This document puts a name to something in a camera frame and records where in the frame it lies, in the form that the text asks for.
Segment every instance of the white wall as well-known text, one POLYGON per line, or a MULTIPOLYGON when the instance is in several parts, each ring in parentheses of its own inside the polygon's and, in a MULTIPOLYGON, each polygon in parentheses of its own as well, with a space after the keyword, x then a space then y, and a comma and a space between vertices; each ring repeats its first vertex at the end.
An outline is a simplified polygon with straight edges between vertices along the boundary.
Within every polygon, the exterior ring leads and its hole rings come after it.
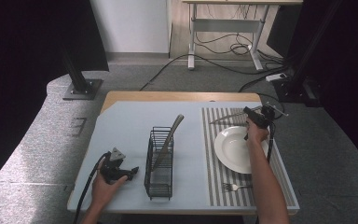
POLYGON ((168 53, 171 0, 90 0, 106 52, 168 53))

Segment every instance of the wire utensil holder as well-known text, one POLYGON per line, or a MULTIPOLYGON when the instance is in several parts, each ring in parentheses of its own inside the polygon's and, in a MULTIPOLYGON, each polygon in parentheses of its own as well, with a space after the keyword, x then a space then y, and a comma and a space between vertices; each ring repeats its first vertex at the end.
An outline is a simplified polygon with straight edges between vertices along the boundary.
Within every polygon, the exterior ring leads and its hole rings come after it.
POLYGON ((145 171, 145 189, 150 200, 153 197, 168 197, 170 200, 172 197, 173 136, 164 159, 152 171, 170 130, 170 127, 153 127, 150 132, 145 171))

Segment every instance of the human hand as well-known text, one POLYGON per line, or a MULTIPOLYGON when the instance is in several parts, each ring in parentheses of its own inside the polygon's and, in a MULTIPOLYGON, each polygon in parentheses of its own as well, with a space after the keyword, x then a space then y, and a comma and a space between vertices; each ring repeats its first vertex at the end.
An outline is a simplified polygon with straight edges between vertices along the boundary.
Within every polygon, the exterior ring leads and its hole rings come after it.
POLYGON ((248 140, 246 143, 248 147, 253 144, 260 144, 269 136, 269 130, 259 128, 251 119, 247 118, 246 121, 249 123, 248 127, 248 140))
POLYGON ((103 209, 110 201, 113 196, 116 194, 118 188, 123 185, 127 176, 122 176, 118 181, 116 181, 113 185, 106 184, 103 176, 100 174, 100 168, 102 166, 103 161, 101 161, 98 170, 97 176, 92 183, 92 201, 91 206, 97 206, 100 209, 103 209))

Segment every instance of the table leg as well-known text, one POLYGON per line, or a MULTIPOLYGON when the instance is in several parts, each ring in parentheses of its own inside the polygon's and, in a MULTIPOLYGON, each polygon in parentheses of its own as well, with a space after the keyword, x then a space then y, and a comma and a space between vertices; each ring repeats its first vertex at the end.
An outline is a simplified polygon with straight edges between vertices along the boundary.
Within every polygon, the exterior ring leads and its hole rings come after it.
POLYGON ((190 18, 190 45, 188 51, 188 70, 194 69, 194 52, 195 52, 195 44, 194 44, 194 20, 197 15, 197 4, 191 4, 193 6, 193 14, 190 18))
POLYGON ((263 17, 261 18, 260 24, 258 25, 257 33, 255 33, 255 39, 254 39, 253 45, 249 45, 249 47, 248 47, 249 51, 251 53, 252 59, 254 61, 256 70, 263 70, 263 65, 260 62, 260 58, 259 58, 259 55, 257 52, 257 45, 260 40, 261 33, 263 32, 264 23, 266 23, 266 17, 267 17, 268 13, 269 13, 269 5, 265 5, 263 17))

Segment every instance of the striped placemat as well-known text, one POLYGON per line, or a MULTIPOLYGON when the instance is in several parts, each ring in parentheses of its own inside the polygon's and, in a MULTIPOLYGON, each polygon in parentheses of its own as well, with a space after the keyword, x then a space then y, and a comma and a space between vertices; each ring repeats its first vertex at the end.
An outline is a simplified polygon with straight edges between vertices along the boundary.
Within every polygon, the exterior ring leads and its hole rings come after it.
MULTIPOLYGON (((255 206, 253 189, 238 189, 226 192, 222 189, 222 183, 233 183, 237 185, 252 184, 252 175, 244 175, 228 169, 214 153, 215 137, 231 126, 244 126, 245 115, 210 124, 211 121, 226 115, 237 114, 242 108, 202 108, 202 121, 205 142, 205 157, 207 163, 208 191, 211 206, 255 206)), ((272 149, 270 165, 273 173, 281 184, 284 198, 288 207, 298 207, 296 195, 293 192, 290 180, 284 169, 279 151, 272 149)))

